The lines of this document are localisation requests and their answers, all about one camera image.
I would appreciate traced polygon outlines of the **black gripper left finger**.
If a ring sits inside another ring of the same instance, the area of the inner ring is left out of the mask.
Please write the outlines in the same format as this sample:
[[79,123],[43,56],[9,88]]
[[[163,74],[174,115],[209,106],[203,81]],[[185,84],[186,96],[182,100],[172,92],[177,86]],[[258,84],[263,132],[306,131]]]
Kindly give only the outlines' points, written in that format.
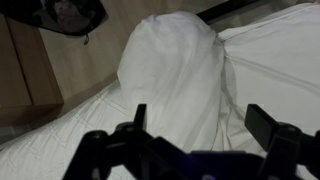
[[134,117],[134,124],[136,127],[142,130],[146,129],[146,112],[147,112],[146,104],[139,104],[137,106],[136,114]]

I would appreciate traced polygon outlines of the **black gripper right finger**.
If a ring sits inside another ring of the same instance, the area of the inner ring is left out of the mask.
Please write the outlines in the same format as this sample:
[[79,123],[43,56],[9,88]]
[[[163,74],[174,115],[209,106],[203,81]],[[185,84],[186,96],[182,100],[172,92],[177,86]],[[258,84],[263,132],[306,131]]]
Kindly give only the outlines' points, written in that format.
[[279,124],[257,104],[247,106],[245,127],[262,147],[267,151]]

